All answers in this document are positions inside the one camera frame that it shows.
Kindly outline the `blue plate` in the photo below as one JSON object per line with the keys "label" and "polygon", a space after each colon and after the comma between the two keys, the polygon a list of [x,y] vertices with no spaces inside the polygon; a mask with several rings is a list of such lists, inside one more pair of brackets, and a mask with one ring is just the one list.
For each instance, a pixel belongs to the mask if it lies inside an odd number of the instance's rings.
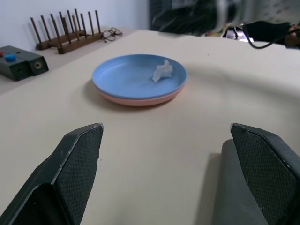
{"label": "blue plate", "polygon": [[[169,76],[153,80],[158,68],[171,66]],[[103,93],[123,99],[159,98],[182,88],[188,78],[186,68],[170,58],[152,54],[131,54],[109,59],[92,73],[94,85]]]}

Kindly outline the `brown wooden peg rack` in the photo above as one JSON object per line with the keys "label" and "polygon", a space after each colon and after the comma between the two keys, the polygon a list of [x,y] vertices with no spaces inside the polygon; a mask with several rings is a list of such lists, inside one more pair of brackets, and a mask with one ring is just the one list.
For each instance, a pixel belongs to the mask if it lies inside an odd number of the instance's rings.
{"label": "brown wooden peg rack", "polygon": [[67,16],[63,17],[62,13],[59,12],[60,22],[63,28],[63,34],[59,33],[58,25],[54,19],[53,14],[50,14],[52,25],[54,28],[54,37],[50,36],[49,29],[47,27],[46,20],[43,15],[40,16],[42,28],[45,31],[46,40],[42,40],[39,34],[37,25],[34,18],[30,18],[33,30],[37,37],[37,44],[35,49],[43,51],[51,48],[55,48],[58,54],[66,54],[87,46],[89,44],[101,41],[104,39],[104,33],[101,31],[98,11],[95,10],[95,19],[97,28],[94,29],[91,12],[88,12],[90,32],[87,31],[85,26],[85,20],[82,13],[78,13],[77,9],[74,10],[72,15],[70,11],[67,11]]}

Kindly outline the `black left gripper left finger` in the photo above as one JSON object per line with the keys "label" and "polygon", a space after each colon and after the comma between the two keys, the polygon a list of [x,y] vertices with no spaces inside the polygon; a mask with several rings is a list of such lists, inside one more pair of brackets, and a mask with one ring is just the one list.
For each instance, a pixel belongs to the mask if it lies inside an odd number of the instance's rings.
{"label": "black left gripper left finger", "polygon": [[0,216],[0,225],[80,225],[94,184],[104,127],[65,134]]}

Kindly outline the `crumpled white paper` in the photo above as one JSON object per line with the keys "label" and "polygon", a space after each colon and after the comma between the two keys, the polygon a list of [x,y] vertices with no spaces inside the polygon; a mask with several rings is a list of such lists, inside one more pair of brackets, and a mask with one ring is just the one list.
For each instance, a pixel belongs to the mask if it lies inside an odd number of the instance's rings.
{"label": "crumpled white paper", "polygon": [[161,78],[168,78],[171,77],[173,73],[173,67],[168,60],[164,61],[163,65],[158,65],[152,80],[154,82],[158,82]]}

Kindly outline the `black box with buttons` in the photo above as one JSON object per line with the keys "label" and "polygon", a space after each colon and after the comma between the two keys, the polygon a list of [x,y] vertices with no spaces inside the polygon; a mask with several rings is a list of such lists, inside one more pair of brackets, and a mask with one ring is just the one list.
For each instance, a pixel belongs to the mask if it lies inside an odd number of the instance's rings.
{"label": "black box with buttons", "polygon": [[[3,75],[14,81],[20,81],[31,76],[28,63],[16,57],[17,50],[23,51],[22,49],[10,45],[0,47],[0,51],[3,52],[3,57],[0,57],[0,75]],[[6,61],[4,58],[6,54],[15,55],[16,60]]]}

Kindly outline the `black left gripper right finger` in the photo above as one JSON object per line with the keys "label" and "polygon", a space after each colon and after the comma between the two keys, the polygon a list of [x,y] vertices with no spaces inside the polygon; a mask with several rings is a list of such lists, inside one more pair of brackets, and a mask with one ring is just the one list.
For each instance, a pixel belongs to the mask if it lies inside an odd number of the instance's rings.
{"label": "black left gripper right finger", "polygon": [[268,225],[300,225],[300,156],[278,135],[233,123],[246,183]]}

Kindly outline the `thin-framed glasses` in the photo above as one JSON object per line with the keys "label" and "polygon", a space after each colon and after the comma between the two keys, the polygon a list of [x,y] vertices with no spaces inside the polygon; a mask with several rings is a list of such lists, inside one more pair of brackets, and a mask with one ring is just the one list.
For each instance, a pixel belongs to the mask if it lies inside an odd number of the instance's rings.
{"label": "thin-framed glasses", "polygon": [[102,32],[102,40],[107,43],[107,42],[113,42],[116,40],[117,37],[123,36],[123,33],[115,28],[112,27],[109,30],[105,30]]}

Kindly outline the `black mesh panel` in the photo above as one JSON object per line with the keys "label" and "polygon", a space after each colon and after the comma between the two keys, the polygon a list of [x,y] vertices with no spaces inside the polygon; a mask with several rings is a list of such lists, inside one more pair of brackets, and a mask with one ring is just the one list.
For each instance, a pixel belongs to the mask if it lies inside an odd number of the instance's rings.
{"label": "black mesh panel", "polygon": [[214,0],[193,0],[182,6],[157,12],[150,25],[155,31],[174,36],[200,37],[214,30],[217,24],[217,6]]}

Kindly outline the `pink plate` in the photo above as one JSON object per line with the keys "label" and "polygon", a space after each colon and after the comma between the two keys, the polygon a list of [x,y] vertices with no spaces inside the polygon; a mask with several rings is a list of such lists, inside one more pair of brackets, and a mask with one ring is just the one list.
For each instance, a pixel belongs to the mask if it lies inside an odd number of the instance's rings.
{"label": "pink plate", "polygon": [[99,91],[101,96],[103,96],[105,99],[113,103],[117,103],[119,105],[125,105],[125,106],[144,107],[144,106],[153,106],[153,105],[166,103],[167,101],[174,99],[183,90],[184,87],[185,85],[183,85],[181,88],[179,88],[177,91],[171,94],[162,97],[157,97],[157,98],[150,98],[150,99],[123,99],[123,98],[113,97],[108,94],[105,94],[97,87],[96,89]]}

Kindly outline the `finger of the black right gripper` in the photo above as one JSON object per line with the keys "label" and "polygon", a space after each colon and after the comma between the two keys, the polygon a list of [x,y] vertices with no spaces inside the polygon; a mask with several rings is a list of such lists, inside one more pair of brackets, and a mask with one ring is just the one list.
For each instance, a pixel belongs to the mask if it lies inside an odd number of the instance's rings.
{"label": "finger of the black right gripper", "polygon": [[[300,30],[300,26],[298,25],[291,25],[289,23],[285,23],[285,26],[288,29],[288,32],[293,31],[293,30]],[[300,35],[298,36],[297,33],[292,33],[287,35],[284,38],[284,44],[287,48],[299,48],[300,49]]]}

